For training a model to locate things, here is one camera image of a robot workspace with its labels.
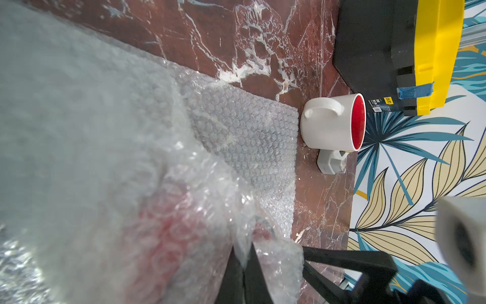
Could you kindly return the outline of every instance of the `blue leaf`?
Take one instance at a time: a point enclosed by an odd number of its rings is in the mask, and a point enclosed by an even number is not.
[[[451,102],[452,100],[455,100],[455,99],[461,98],[461,97],[465,97],[465,95],[456,95],[456,96],[446,98],[446,103]]]
[[[418,125],[465,125],[465,123],[449,117],[433,117],[433,118],[426,118],[426,119],[407,122],[400,129],[400,131],[405,131],[407,129],[416,127]]]
[[[373,183],[375,181],[376,168],[378,167],[378,158],[380,157],[380,146],[375,146],[374,149],[373,149],[373,152],[375,152],[375,153],[373,155],[373,160],[371,161],[371,165],[370,165],[370,168],[369,168],[368,188],[367,188],[367,191],[366,191],[366,195],[368,195],[368,199],[371,196],[371,191],[373,190]]]
[[[374,113],[367,113],[366,114],[366,131],[369,133],[369,135],[374,138],[376,137],[376,132],[377,129],[376,123],[375,123],[375,114]]]
[[[360,151],[363,151],[363,150],[370,148],[371,145],[374,145],[374,143],[366,143],[366,142],[363,141],[363,144],[361,145]]]
[[[432,142],[449,142],[449,141],[471,141],[472,139],[462,135],[445,132],[421,132],[398,136],[388,139],[388,142],[409,142],[409,141],[432,141]]]
[[[361,185],[361,181],[365,177],[366,171],[368,170],[369,165],[371,164],[371,158],[373,157],[373,154],[375,153],[375,149],[371,150],[371,152],[368,154],[368,157],[363,163],[363,166],[361,167],[360,173],[358,175],[358,178],[356,179],[356,184],[354,185],[354,193],[358,191],[358,188]]]
[[[358,163],[361,162],[361,160],[363,159],[363,157],[365,157],[365,155],[370,151],[370,149],[372,149],[373,147],[369,146],[368,148],[366,149],[363,149],[361,148],[360,151],[358,152]]]
[[[415,121],[415,124],[430,124],[430,125],[465,125],[462,121],[459,121],[450,117],[432,117]]]
[[[387,120],[383,126],[383,134],[386,134],[401,118],[403,118],[403,112],[389,112]]]
[[[373,138],[371,135],[369,135],[368,133],[365,133],[364,134],[364,138],[363,138],[363,145],[364,146],[367,146],[367,145],[371,145],[371,144],[374,144],[375,143],[375,138]]]
[[[379,126],[378,126],[378,124],[379,124],[379,123],[378,123],[378,121],[380,121],[380,114],[375,113],[375,114],[374,114],[374,116],[375,116],[375,120],[374,120],[374,121],[375,121],[375,124],[374,124],[374,126],[375,126],[375,127],[374,127],[374,130],[376,131],[376,133],[379,133],[379,132],[381,132],[381,130],[382,130],[382,129],[381,129]]]
[[[398,182],[400,183],[401,189],[403,190],[403,193],[405,194],[405,197],[407,198],[408,204],[410,206],[413,206],[414,202],[412,201],[412,198],[410,197],[410,194],[408,193],[407,188],[403,184],[403,181],[401,180],[400,173],[398,173],[398,170],[395,167],[395,164],[393,163],[392,158],[390,157],[390,154],[388,154],[388,151],[385,149],[385,147],[383,147],[383,150],[385,151],[386,155],[388,156],[388,159],[390,160],[390,163],[392,164],[393,170],[395,171],[395,174],[397,175]]]
[[[382,112],[380,115],[380,125],[378,130],[383,130],[384,125],[385,125],[385,120],[386,120],[387,112]]]
[[[360,250],[376,251],[376,249],[368,245],[361,238],[359,232],[357,232],[357,234]],[[443,290],[452,303],[467,303],[468,291],[449,266],[436,262],[427,262],[420,265],[407,265],[396,257],[393,257],[393,261],[397,265],[398,273],[394,278],[396,282],[391,282],[392,284],[390,285],[390,288],[392,290],[398,289],[401,292],[404,292],[404,290],[408,291],[416,280],[423,280]],[[354,278],[347,276],[347,279],[352,284],[356,285],[356,280]]]
[[[465,1],[465,4],[464,4],[464,8],[465,9],[468,9],[468,8],[472,8],[478,4],[481,4],[483,2],[485,2],[486,0],[466,0]]]
[[[433,161],[438,161],[438,162],[441,162],[441,163],[448,164],[445,161],[441,160],[439,157],[435,156],[434,154],[429,153],[429,152],[422,150],[420,148],[417,148],[417,147],[415,147],[411,144],[408,144],[408,143],[384,141],[383,144],[386,144],[390,147],[394,147],[398,150],[402,150],[404,152],[408,152],[408,153],[415,154],[417,156],[425,157],[425,158],[433,160]]]
[[[376,249],[372,248],[369,246],[362,238],[360,235],[360,232],[356,232],[358,234],[358,244],[360,245],[360,250],[361,251],[377,251]]]
[[[403,127],[405,127],[408,123],[414,122],[415,120],[419,119],[420,116],[414,117],[407,117],[399,122],[396,122],[395,125],[390,129],[390,131],[386,134],[387,138],[390,138],[398,133],[402,132]]]

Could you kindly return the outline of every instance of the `red marble countertop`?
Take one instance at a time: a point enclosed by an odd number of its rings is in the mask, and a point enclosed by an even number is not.
[[[332,65],[339,0],[28,0],[69,19],[255,95],[298,108],[351,93]],[[292,238],[345,250],[356,154],[323,175],[318,150],[298,137]],[[342,272],[320,267],[339,282]],[[300,303],[317,302],[304,288]]]

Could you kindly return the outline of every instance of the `plastic wrap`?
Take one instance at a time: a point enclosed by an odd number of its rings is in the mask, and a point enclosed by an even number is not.
[[[0,38],[0,301],[213,303],[266,216],[194,137],[172,72],[3,0]],[[302,252],[276,240],[259,258],[280,299]]]
[[[264,208],[256,205],[253,243],[275,304],[296,304],[302,286],[302,247],[281,237],[278,225]]]
[[[298,112],[279,102],[166,62],[181,88],[194,134],[248,181],[290,238],[294,220]]]

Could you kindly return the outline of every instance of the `yellow leaf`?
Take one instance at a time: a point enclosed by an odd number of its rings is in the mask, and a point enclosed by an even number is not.
[[[363,240],[378,250],[404,259],[415,265],[437,260],[421,244],[401,233],[375,230],[360,232]]]
[[[435,241],[435,216],[416,216],[398,224],[402,228],[420,234],[430,240]]]
[[[417,161],[400,176],[414,205],[418,202],[424,190],[424,167],[426,162],[426,158]],[[411,206],[408,203],[407,197],[397,180],[395,186],[393,186],[390,211],[385,224],[393,222],[412,207],[413,205]]]
[[[352,238],[347,239],[347,249],[348,250],[359,250],[360,249],[360,244],[353,240]]]
[[[462,127],[456,134],[464,135]],[[440,159],[449,163],[437,162],[432,177],[432,191],[434,199],[448,194],[461,180],[466,167],[466,155],[464,154],[463,141],[450,141],[440,152]]]
[[[486,180],[467,188],[457,195],[458,197],[486,197]]]
[[[371,190],[371,195],[369,197],[368,205],[366,209],[360,216],[356,228],[362,229],[373,226],[378,223],[383,213],[385,212],[385,175],[386,170],[384,169],[375,179],[373,183],[373,190]]]
[[[471,179],[484,174],[486,174],[486,128],[474,154],[474,158],[464,173],[464,179]]]
[[[458,50],[458,52],[464,52],[464,51],[472,51],[472,52],[475,52],[475,53],[479,53],[479,49],[476,48],[475,46],[468,46],[468,47],[461,48],[461,49]]]

